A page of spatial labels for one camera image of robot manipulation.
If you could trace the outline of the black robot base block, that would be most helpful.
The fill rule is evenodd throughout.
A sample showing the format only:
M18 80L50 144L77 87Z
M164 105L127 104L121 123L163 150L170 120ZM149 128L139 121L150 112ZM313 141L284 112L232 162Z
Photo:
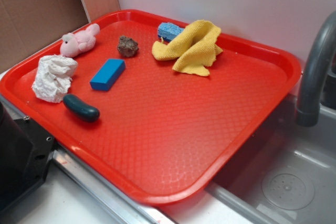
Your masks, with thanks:
M1 104L1 213L46 180L54 136L35 120L13 119Z

